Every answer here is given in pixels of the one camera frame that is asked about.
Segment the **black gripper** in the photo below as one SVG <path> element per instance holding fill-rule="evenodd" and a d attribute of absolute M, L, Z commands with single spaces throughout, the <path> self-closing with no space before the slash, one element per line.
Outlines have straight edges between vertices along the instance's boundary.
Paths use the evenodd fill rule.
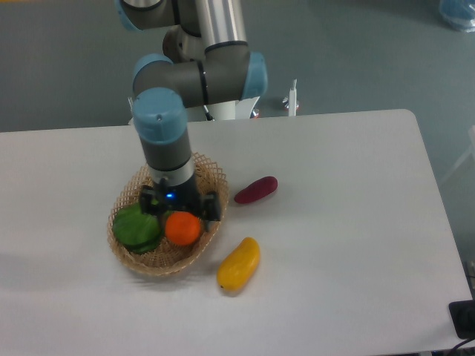
<path fill-rule="evenodd" d="M 210 231 L 213 222 L 221 221 L 222 208 L 216 191 L 200 197 L 196 174 L 192 174 L 179 185 L 169 185 L 164 177 L 152 180 L 153 188 L 143 185 L 140 189 L 139 204 L 143 214 L 150 215 L 164 225 L 166 211 L 185 211 L 204 221 L 205 231 Z"/>

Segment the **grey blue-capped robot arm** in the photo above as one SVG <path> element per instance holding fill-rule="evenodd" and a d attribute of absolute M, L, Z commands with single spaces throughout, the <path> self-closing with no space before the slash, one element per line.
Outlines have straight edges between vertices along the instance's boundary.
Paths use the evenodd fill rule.
<path fill-rule="evenodd" d="M 268 87 L 262 54 L 246 39 L 239 1 L 116 1 L 129 30 L 180 27 L 196 35 L 203 52 L 184 62 L 166 53 L 134 67 L 131 114 L 152 185 L 140 191 L 144 214 L 186 211 L 210 223 L 222 217 L 217 192 L 198 191 L 188 135 L 189 108 L 262 96 Z"/>

